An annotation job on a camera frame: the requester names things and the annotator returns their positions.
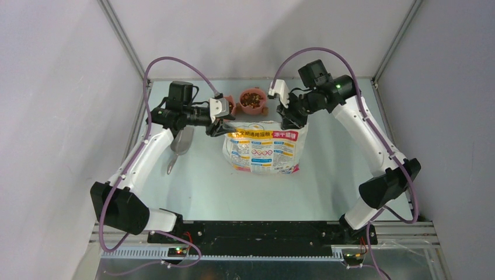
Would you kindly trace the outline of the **cat food bag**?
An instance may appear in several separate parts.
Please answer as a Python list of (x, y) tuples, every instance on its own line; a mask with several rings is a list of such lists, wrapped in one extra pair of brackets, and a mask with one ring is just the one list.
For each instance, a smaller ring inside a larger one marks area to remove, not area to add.
[(283, 130), (280, 122), (233, 122), (222, 151), (235, 169), (257, 174), (292, 174), (299, 170), (308, 126)]

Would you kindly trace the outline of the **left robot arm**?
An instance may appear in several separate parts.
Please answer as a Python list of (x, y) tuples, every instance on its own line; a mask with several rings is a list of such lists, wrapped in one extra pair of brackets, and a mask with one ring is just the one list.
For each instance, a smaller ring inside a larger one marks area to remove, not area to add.
[(155, 163), (180, 131), (204, 127), (210, 137), (234, 132), (234, 128), (225, 123), (225, 120), (233, 119), (233, 115), (223, 94), (195, 102), (195, 90), (198, 87), (192, 83), (172, 82), (168, 95), (149, 112), (141, 140), (116, 173), (105, 183), (93, 184), (90, 196), (101, 226), (110, 226), (132, 235), (162, 231), (162, 236), (171, 243), (182, 240), (184, 226), (177, 223), (178, 215), (146, 206), (140, 195)]

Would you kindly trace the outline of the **metal food scoop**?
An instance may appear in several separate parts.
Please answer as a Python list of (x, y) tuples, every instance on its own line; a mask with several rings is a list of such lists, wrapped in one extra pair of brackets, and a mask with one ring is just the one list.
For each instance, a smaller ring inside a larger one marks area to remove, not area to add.
[(176, 164), (179, 156), (182, 156), (189, 151), (193, 142), (193, 137), (194, 137), (193, 127), (185, 127), (184, 129), (178, 132), (177, 136), (170, 145), (170, 149), (173, 152), (173, 155), (170, 158), (169, 164), (167, 166), (166, 174), (170, 174), (172, 172), (172, 169)]

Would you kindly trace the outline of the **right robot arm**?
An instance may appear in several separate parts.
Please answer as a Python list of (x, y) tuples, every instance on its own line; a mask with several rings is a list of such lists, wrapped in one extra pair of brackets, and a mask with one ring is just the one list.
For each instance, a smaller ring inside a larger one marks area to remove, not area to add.
[(305, 87), (300, 95), (281, 79), (270, 83), (269, 96), (280, 102), (277, 112), (282, 118), (282, 129), (303, 128), (308, 115), (326, 110), (355, 140), (372, 174), (359, 186), (360, 197), (355, 205), (340, 219), (340, 238), (354, 244), (362, 238), (362, 228), (410, 187), (421, 166), (417, 159), (408, 159), (393, 147), (352, 77), (333, 78), (319, 59), (306, 64), (298, 73)]

